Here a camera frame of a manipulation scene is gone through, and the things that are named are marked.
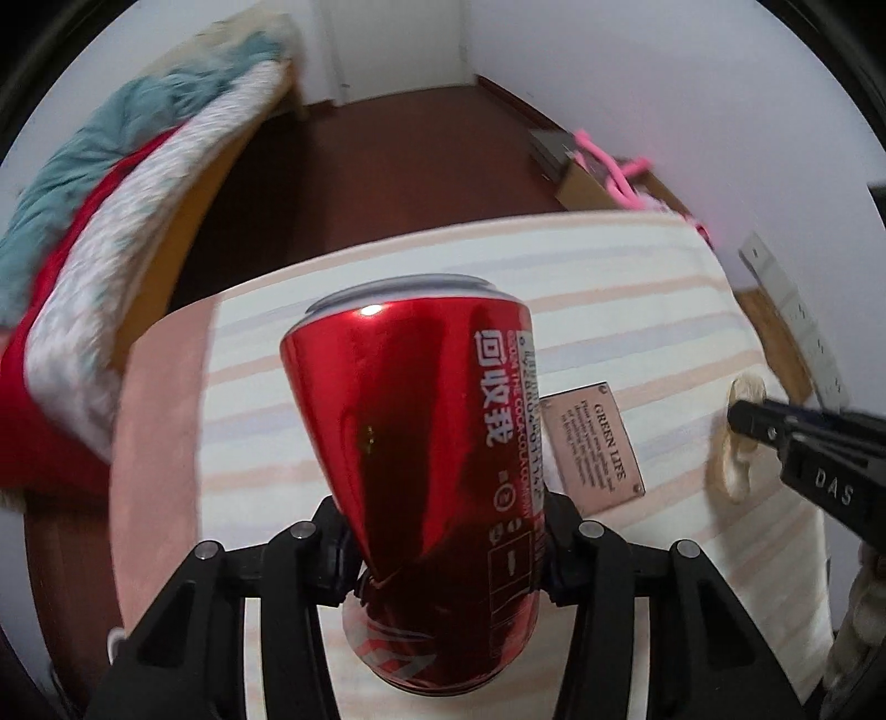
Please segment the cream peel scrap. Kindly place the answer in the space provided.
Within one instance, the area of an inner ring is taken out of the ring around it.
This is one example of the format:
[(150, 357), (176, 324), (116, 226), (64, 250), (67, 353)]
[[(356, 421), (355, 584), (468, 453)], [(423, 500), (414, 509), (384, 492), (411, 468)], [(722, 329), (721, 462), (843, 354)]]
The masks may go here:
[[(764, 379), (755, 373), (742, 373), (733, 379), (728, 392), (727, 409), (739, 400), (761, 402), (766, 399)], [(730, 428), (728, 419), (717, 424), (712, 436), (712, 459), (707, 470), (709, 485), (733, 504), (742, 504), (751, 493), (751, 464), (759, 443)]]

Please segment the red cola can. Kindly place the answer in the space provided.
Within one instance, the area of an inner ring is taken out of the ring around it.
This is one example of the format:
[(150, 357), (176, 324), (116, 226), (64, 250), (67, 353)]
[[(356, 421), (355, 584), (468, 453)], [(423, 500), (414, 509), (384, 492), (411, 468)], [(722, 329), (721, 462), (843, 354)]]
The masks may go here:
[(467, 275), (334, 292), (279, 345), (363, 563), (354, 654), (420, 695), (483, 686), (529, 643), (545, 549), (532, 318)]

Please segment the brown label tag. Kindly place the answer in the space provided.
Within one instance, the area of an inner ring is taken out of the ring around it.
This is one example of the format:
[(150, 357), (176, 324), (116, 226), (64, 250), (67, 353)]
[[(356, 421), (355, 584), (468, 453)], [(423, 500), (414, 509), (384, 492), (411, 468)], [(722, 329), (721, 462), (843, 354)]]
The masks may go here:
[(607, 383), (583, 385), (540, 401), (557, 481), (584, 517), (638, 500), (646, 493), (637, 456)]

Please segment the checkered bed mattress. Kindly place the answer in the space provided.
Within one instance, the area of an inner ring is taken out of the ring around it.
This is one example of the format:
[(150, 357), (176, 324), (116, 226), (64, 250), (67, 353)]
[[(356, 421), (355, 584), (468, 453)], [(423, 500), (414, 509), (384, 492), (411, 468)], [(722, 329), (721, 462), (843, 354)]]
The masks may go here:
[(36, 348), (30, 360), (39, 364), (36, 372), (42, 383), (59, 384), (51, 392), (54, 417), (101, 460), (111, 456), (120, 392), (120, 373), (111, 366), (117, 333), (165, 229), (201, 172), (253, 131), (295, 87), (302, 38), (288, 13), (258, 3), (206, 28), (147, 71), (192, 48), (242, 39), (255, 30), (269, 30), (295, 45), (293, 57), (254, 64), (224, 95), (169, 129), (168, 140), (87, 222), (34, 324)]

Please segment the pink toy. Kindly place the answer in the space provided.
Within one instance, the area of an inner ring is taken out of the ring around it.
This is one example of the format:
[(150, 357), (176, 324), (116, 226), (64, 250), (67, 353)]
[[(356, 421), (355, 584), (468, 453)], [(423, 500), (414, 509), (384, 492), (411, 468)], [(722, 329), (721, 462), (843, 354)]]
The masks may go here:
[(572, 141), (575, 146), (571, 152), (572, 163), (600, 184), (607, 198), (619, 210), (677, 214), (697, 231), (701, 239), (713, 246), (707, 228), (680, 201), (670, 203), (660, 193), (654, 193), (649, 188), (647, 182), (652, 180), (653, 174), (652, 162), (647, 157), (616, 159), (599, 147), (584, 129), (572, 133)]

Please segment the teal blanket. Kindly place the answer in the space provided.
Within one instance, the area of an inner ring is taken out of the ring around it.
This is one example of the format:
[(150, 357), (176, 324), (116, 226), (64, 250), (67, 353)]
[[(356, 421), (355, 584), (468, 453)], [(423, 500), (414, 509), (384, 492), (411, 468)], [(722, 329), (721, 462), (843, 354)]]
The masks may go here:
[(23, 318), (40, 267), (112, 168), (195, 117), (254, 64), (285, 61), (295, 52), (295, 45), (269, 30), (255, 30), (242, 39), (192, 48), (114, 91), (19, 197), (2, 235), (2, 326), (16, 326)]

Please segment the white door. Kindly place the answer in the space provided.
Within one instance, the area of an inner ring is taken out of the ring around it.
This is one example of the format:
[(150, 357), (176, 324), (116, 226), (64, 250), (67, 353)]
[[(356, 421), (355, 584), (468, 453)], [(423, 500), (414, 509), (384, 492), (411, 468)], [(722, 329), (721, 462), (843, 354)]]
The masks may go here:
[(473, 82), (462, 0), (318, 0), (339, 105)]

